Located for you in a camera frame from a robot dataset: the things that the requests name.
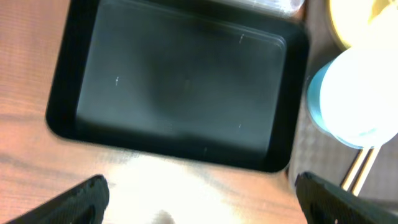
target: scratch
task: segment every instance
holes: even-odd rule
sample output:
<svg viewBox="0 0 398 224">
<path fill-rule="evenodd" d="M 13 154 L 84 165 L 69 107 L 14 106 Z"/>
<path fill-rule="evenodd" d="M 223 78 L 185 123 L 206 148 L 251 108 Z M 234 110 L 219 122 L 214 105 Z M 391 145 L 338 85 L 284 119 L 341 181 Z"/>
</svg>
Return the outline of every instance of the scratch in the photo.
<svg viewBox="0 0 398 224">
<path fill-rule="evenodd" d="M 244 34 L 242 34 L 241 39 L 239 40 L 239 44 L 242 42 L 243 37 L 244 37 Z"/>
</svg>

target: black tray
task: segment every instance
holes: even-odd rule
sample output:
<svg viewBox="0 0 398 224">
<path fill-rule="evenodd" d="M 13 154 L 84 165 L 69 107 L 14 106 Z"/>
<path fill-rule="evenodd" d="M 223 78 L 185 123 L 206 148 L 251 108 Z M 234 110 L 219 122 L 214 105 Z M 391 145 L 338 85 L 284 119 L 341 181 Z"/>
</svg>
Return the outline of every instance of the black tray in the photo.
<svg viewBox="0 0 398 224">
<path fill-rule="evenodd" d="M 290 159 L 302 27 L 194 0 L 72 0 L 47 107 L 59 136 L 275 172 Z"/>
</svg>

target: black object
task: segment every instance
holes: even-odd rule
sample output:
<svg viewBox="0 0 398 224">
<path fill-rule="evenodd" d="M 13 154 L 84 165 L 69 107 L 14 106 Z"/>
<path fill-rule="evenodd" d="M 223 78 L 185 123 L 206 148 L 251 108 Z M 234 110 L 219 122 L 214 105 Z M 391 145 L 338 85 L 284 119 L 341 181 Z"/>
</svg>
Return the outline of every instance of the black object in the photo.
<svg viewBox="0 0 398 224">
<path fill-rule="evenodd" d="M 96 175 L 8 224 L 99 224 L 108 202 L 108 184 Z"/>
<path fill-rule="evenodd" d="M 276 172 L 290 159 L 302 27 L 202 0 L 72 0 L 47 107 L 58 135 Z"/>
<path fill-rule="evenodd" d="M 395 215 L 309 172 L 297 177 L 296 194 L 309 224 L 398 223 Z"/>
</svg>

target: plastic container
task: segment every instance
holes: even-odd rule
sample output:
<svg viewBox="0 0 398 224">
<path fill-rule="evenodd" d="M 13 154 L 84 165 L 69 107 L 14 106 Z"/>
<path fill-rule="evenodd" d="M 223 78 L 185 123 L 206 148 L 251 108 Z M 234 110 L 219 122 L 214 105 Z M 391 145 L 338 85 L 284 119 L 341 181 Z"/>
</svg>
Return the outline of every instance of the plastic container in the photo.
<svg viewBox="0 0 398 224">
<path fill-rule="evenodd" d="M 394 49 L 348 49 L 308 86 L 313 121 L 349 147 L 383 145 L 398 133 L 397 71 Z"/>
<path fill-rule="evenodd" d="M 47 107 L 56 134 L 287 166 L 308 56 L 300 24 L 210 1 L 71 3 Z"/>
<path fill-rule="evenodd" d="M 304 4 L 304 0 L 215 0 L 227 4 L 236 3 L 267 11 L 279 16 L 290 17 L 293 16 Z"/>
</svg>

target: wood grain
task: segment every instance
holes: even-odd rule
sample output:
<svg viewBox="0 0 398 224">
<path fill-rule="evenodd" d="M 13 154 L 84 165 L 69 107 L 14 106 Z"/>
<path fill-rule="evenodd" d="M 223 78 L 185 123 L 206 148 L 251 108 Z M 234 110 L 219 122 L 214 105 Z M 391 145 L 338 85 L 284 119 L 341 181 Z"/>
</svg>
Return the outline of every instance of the wood grain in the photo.
<svg viewBox="0 0 398 224">
<path fill-rule="evenodd" d="M 188 162 L 55 136 L 44 114 L 66 0 L 2 0 L 0 223 L 94 174 L 111 191 L 104 223 L 305 223 L 283 173 Z"/>
</svg>

